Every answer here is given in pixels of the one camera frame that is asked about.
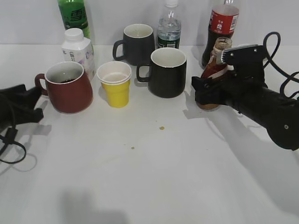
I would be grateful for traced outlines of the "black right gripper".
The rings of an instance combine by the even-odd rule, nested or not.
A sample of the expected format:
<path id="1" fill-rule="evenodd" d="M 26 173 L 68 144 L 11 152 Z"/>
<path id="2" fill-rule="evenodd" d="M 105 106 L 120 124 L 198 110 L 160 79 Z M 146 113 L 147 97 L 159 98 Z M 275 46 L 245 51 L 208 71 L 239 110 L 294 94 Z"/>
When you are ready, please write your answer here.
<path id="1" fill-rule="evenodd" d="M 228 77 L 218 81 L 193 76 L 191 83 L 197 104 L 227 105 L 236 110 L 269 109 L 262 61 L 235 65 Z"/>

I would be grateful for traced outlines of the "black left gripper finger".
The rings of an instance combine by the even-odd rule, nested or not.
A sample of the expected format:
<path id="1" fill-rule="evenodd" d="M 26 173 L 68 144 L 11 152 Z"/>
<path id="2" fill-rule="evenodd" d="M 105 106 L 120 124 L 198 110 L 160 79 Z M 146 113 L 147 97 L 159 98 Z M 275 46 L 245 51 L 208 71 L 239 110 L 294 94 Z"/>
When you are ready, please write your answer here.
<path id="1" fill-rule="evenodd" d="M 26 109 L 34 109 L 37 101 L 41 97 L 41 88 L 33 87 L 27 90 L 25 84 L 19 84 L 6 89 L 1 89 L 0 93 L 17 106 Z"/>
<path id="2" fill-rule="evenodd" d="M 43 118 L 43 110 L 37 109 L 9 109 L 11 113 L 11 125 L 16 126 L 26 123 L 39 123 Z"/>

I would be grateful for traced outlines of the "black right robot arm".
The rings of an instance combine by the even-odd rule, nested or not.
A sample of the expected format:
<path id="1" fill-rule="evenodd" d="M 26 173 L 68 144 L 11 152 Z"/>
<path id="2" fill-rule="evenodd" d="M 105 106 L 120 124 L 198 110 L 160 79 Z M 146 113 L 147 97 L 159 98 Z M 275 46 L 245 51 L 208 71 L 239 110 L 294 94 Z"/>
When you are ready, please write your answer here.
<path id="1" fill-rule="evenodd" d="M 234 65 L 223 78 L 192 77 L 195 101 L 201 105 L 227 105 L 267 130 L 281 148 L 299 148 L 299 102 L 269 89 L 262 63 Z"/>

